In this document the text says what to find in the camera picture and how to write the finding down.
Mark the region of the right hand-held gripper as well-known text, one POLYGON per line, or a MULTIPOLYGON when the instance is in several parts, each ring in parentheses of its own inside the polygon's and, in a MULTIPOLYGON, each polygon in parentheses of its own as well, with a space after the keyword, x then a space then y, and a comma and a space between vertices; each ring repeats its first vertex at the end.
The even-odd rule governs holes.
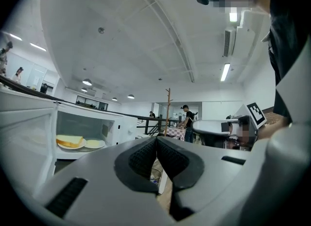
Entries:
POLYGON ((251 150, 258 140, 259 129, 267 119, 256 103, 242 105, 236 115, 226 120, 198 120, 192 123, 194 132, 202 134, 228 134, 227 149, 251 150))

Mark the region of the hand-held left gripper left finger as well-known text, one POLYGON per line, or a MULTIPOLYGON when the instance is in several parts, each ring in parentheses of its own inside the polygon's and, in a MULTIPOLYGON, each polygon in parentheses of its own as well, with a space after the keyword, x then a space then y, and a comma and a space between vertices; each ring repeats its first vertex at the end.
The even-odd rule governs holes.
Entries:
POLYGON ((154 137, 91 152, 59 171, 36 199, 56 226, 172 225, 150 181, 155 159, 154 137))

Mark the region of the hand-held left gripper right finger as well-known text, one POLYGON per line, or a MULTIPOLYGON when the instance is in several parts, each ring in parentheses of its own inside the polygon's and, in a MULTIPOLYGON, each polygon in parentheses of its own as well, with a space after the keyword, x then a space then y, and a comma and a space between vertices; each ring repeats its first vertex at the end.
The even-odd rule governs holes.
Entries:
POLYGON ((167 220, 157 226, 254 226, 252 188, 242 175, 248 153, 158 137, 157 157, 173 182, 167 220))

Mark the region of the white round plate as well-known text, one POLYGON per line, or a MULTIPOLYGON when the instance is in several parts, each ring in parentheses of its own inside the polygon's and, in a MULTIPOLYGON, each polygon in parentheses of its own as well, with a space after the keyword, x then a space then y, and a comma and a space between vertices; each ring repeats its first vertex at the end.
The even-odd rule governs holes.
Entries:
POLYGON ((59 143, 57 145, 63 149, 76 150, 76 149, 80 149, 80 148, 84 147, 86 145, 86 143, 87 143, 87 141, 85 139, 82 139, 80 144, 74 145, 73 147, 65 146, 65 145, 62 145, 59 143))
POLYGON ((101 147, 100 148, 104 148, 106 146, 106 143, 103 140, 99 140, 101 142, 101 147))

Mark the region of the bread slice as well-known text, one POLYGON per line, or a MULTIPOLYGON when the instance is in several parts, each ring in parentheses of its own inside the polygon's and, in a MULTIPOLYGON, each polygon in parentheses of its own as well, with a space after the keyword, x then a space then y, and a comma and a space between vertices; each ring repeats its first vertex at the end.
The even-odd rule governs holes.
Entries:
POLYGON ((69 136, 69 135, 57 135, 56 136, 56 143, 70 147, 76 148, 79 147, 83 142, 82 136, 69 136))

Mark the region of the white microwave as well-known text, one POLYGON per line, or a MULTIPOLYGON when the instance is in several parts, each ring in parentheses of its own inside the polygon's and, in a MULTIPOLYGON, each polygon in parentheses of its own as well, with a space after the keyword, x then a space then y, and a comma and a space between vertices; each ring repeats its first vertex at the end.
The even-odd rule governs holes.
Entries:
POLYGON ((107 148, 134 139, 136 125, 136 118, 0 90, 0 168, 14 188, 35 195, 55 174, 57 160, 103 149, 63 149, 57 135, 103 140, 107 148))

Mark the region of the checkered tablecloth table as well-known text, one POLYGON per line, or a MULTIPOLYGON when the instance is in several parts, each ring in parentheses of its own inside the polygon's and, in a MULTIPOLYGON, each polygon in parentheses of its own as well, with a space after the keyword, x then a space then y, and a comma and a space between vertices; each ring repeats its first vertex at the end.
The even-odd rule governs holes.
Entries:
POLYGON ((184 141, 185 138, 185 128, 180 127, 168 127, 166 131, 166 135, 169 137, 173 137, 174 139, 178 139, 184 141))

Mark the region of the wooden coat rack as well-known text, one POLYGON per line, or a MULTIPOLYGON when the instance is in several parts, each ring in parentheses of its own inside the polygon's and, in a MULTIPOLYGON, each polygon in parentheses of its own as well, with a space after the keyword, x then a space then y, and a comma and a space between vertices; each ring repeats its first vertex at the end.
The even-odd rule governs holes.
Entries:
POLYGON ((171 89, 166 89, 166 91, 168 92, 168 104, 167 104, 167 113, 166 113, 166 123, 165 123, 165 130, 164 130, 164 136, 167 135, 167 129, 168 129, 168 124, 169 124, 169 109, 170 109, 170 105, 171 105, 171 101, 173 101, 173 99, 171 99, 171 89))

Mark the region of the black framed window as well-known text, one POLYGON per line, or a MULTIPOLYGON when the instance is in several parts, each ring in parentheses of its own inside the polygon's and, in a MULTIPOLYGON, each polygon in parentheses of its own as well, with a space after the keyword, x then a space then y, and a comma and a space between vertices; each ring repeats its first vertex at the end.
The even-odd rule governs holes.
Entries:
POLYGON ((81 96, 77 96, 76 104, 89 107, 89 108, 93 108, 93 109, 104 110, 104 111, 107 111, 108 109, 107 103, 98 102, 98 101, 88 99, 85 97, 81 97, 81 96))

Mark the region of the white ceiling air conditioner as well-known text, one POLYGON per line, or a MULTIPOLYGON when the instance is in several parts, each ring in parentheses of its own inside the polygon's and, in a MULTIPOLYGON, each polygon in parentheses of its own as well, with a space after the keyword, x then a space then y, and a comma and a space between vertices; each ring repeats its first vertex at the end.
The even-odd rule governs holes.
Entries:
POLYGON ((234 27, 227 27, 224 33, 223 57, 229 57, 233 54, 235 40, 236 40, 236 29, 234 27))

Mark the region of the person's black and white top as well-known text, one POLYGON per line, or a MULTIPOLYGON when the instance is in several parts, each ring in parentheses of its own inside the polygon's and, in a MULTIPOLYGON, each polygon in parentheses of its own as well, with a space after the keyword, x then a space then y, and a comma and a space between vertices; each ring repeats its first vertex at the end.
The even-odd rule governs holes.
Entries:
POLYGON ((311 33, 311 22, 302 14, 309 7, 311 0, 270 0, 268 53, 277 85, 295 63, 311 33))

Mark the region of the black metal railing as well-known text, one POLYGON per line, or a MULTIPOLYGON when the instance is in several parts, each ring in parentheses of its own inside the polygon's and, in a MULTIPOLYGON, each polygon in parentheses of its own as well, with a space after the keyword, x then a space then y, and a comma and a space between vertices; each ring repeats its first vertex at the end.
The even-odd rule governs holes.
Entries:
POLYGON ((71 103, 69 101, 66 100, 62 100, 47 94, 44 94, 40 91, 35 91, 32 90, 28 87, 25 87, 21 84, 18 84, 17 82, 12 81, 9 78, 6 78, 4 76, 0 75, 0 82, 3 83, 4 85, 8 86, 9 88, 11 88, 14 91, 23 93, 23 94, 27 94, 27 95, 31 95, 34 97, 38 97, 38 98, 42 98, 42 99, 48 99, 48 100, 52 100, 54 102, 57 102, 59 104, 65 104, 65 105, 73 105, 74 107, 77 107, 79 109, 88 109, 90 111, 96 111, 96 112, 107 112, 110 114, 116 114, 116 115, 122 115, 122 116, 128 116, 128 117, 132 117, 132 118, 136 118, 138 121, 145 121, 145 125, 139 125, 139 126, 135 126, 136 128, 144 128, 144 134, 145 135, 150 135, 150 136, 157 136, 158 134, 160 134, 160 136, 168 136, 173 138, 174 135, 172 133, 169 133, 168 130, 169 129, 173 129, 173 124, 175 122, 177 122, 176 120, 171 120, 171 119, 162 119, 162 118, 152 118, 152 117, 144 117, 144 116, 138 116, 138 115, 132 115, 132 114, 125 114, 125 113, 121 113, 121 112, 115 112, 115 111, 109 111, 107 109, 97 109, 97 108, 93 108, 90 106, 85 106, 82 104, 74 104, 71 103))

